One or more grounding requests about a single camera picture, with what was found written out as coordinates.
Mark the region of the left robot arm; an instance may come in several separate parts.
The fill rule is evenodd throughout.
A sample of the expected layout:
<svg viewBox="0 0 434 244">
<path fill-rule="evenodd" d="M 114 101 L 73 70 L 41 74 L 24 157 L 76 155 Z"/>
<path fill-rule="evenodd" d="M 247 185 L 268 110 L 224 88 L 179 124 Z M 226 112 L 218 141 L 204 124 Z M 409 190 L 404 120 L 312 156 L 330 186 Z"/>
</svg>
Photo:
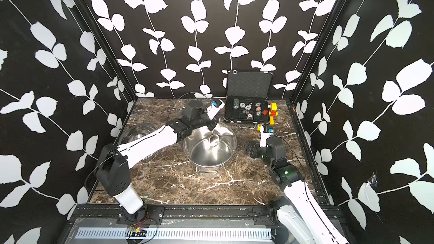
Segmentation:
<svg viewBox="0 0 434 244">
<path fill-rule="evenodd" d="M 103 147 L 91 174 L 120 204 L 122 218 L 135 225 L 150 217 L 147 205 L 131 184 L 130 169 L 159 150 L 183 141 L 199 128 L 213 131 L 217 126 L 215 116 L 224 106 L 221 99 L 211 101 L 209 107 L 194 99 L 185 105 L 180 116 L 151 134 L 118 146 L 110 143 Z"/>
</svg>

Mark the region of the stainless steel pot lid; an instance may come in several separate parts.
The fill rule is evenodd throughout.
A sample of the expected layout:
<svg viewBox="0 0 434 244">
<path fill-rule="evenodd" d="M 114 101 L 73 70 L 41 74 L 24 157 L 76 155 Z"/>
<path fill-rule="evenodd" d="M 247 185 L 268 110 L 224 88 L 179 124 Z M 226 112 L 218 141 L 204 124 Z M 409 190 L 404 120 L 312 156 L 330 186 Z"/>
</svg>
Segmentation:
<svg viewBox="0 0 434 244">
<path fill-rule="evenodd" d="M 142 123 L 137 124 L 130 127 L 128 130 L 124 131 L 121 135 L 118 145 L 130 143 L 135 140 L 139 140 L 142 137 L 145 137 L 156 130 L 159 129 L 159 126 L 152 123 Z"/>
</svg>

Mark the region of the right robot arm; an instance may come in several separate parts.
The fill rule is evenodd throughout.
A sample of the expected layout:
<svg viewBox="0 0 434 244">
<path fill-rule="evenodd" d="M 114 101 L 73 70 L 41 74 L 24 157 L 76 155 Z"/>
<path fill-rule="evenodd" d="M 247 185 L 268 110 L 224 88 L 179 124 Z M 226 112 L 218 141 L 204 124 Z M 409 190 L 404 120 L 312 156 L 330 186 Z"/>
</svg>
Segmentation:
<svg viewBox="0 0 434 244">
<path fill-rule="evenodd" d="M 259 125 L 258 130 L 260 143 L 249 141 L 245 154 L 264 162 L 272 181 L 285 195 L 269 204 L 271 219 L 283 225 L 299 244 L 347 244 L 347 238 L 308 189 L 305 177 L 288 160 L 284 139 L 265 125 Z"/>
</svg>

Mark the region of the long steel spoon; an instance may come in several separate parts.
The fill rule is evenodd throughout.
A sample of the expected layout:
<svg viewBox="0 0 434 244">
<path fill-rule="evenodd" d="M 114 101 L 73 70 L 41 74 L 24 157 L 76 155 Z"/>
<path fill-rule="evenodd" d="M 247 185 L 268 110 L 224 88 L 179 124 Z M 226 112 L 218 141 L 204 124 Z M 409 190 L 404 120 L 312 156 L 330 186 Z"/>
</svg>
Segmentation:
<svg viewBox="0 0 434 244">
<path fill-rule="evenodd" d="M 218 123 L 209 135 L 208 142 L 212 147 L 218 146 L 221 142 L 234 146 L 236 143 L 236 135 L 227 124 Z"/>
</svg>

